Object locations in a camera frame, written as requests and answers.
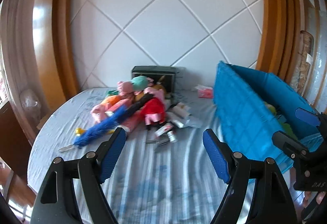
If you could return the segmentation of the wooden headboard frame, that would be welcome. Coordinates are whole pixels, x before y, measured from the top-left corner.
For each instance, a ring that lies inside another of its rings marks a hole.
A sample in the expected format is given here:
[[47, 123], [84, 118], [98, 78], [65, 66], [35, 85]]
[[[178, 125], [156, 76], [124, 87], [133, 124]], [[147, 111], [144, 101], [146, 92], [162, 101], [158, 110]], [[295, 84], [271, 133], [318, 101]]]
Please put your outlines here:
[[71, 0], [34, 0], [33, 44], [45, 101], [57, 110], [78, 92], [70, 36]]

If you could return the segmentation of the pink tissue packet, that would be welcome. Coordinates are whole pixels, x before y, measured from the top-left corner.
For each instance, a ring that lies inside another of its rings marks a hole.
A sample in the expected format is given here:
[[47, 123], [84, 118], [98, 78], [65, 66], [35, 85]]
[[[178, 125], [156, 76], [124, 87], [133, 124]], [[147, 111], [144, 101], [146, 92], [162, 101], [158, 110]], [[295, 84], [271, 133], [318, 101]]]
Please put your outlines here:
[[197, 85], [195, 87], [199, 98], [213, 99], [213, 88], [208, 86]]

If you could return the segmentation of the green frog plush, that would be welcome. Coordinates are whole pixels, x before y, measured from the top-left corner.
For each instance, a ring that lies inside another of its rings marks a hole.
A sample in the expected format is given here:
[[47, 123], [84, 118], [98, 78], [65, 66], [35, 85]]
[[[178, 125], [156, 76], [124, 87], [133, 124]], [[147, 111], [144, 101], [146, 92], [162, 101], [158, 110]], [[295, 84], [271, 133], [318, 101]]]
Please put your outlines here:
[[274, 105], [271, 105], [267, 102], [264, 103], [265, 106], [271, 111], [271, 113], [274, 115], [278, 123], [282, 126], [285, 133], [293, 138], [294, 140], [298, 140], [297, 136], [294, 134], [290, 124], [288, 123], [286, 117], [282, 114], [282, 111], [280, 110], [280, 107], [275, 107]]

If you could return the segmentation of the black hairbrush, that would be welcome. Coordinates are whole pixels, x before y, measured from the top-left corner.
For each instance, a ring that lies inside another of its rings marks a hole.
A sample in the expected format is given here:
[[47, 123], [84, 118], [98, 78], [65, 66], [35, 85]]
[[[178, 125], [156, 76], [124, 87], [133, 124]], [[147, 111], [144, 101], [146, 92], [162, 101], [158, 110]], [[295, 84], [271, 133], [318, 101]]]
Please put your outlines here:
[[153, 94], [150, 93], [146, 93], [143, 95], [143, 97], [137, 101], [136, 103], [134, 103], [133, 105], [131, 105], [130, 107], [128, 107], [128, 109], [126, 109], [125, 111], [125, 117], [129, 118], [132, 115], [134, 115], [138, 110], [140, 110], [148, 101], [150, 101], [151, 99], [154, 98]]

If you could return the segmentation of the blue fabric storage bin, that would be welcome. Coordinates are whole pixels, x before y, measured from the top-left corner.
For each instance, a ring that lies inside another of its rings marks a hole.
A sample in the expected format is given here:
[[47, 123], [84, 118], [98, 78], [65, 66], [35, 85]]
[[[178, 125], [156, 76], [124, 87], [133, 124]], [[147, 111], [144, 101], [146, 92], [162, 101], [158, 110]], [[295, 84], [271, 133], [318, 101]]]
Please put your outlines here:
[[292, 159], [273, 145], [273, 134], [283, 127], [267, 104], [281, 111], [295, 136], [310, 151], [323, 141], [316, 127], [295, 116], [297, 108], [311, 113], [314, 109], [273, 73], [219, 62], [213, 94], [224, 142], [249, 159], [263, 161], [271, 157], [281, 172], [293, 165]]

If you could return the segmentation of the pink plush toy pile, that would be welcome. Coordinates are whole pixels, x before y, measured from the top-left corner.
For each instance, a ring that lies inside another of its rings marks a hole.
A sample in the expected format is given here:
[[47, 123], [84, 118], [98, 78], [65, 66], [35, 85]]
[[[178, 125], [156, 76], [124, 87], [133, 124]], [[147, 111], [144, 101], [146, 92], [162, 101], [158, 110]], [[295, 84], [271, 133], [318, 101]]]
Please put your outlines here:
[[100, 104], [91, 109], [91, 116], [95, 124], [99, 124], [106, 118], [112, 116], [121, 106], [129, 107], [133, 104], [135, 96], [141, 92], [134, 92], [130, 81], [119, 81], [117, 83], [117, 95], [107, 96]]

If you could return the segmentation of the dark metal box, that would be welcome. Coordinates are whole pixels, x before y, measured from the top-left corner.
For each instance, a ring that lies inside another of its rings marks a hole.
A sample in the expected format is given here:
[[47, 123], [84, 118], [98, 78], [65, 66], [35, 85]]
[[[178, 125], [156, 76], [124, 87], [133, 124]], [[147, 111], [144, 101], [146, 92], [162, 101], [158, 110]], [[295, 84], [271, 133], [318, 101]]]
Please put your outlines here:
[[148, 78], [148, 87], [163, 89], [166, 98], [173, 98], [181, 88], [185, 69], [183, 67], [160, 65], [136, 65], [131, 70], [131, 79], [144, 75]]

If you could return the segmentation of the red dress pig plush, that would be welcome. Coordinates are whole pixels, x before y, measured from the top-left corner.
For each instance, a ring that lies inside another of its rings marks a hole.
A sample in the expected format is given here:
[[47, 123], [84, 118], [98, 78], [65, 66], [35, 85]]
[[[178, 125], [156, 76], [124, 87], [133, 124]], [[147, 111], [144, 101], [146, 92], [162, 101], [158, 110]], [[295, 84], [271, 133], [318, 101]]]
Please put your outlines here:
[[153, 125], [158, 126], [165, 122], [165, 94], [162, 89], [155, 89], [153, 87], [145, 88], [144, 94], [153, 95], [141, 109], [141, 116], [144, 118], [147, 131], [150, 131]]

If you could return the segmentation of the teal plush toy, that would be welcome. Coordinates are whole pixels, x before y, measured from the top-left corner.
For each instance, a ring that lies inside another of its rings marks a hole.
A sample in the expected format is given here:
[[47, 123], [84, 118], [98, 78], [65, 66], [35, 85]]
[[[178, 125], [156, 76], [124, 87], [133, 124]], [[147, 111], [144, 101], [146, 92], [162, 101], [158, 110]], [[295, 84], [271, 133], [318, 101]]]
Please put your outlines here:
[[141, 92], [148, 87], [149, 80], [146, 76], [140, 75], [134, 77], [131, 81], [132, 88], [134, 92]]

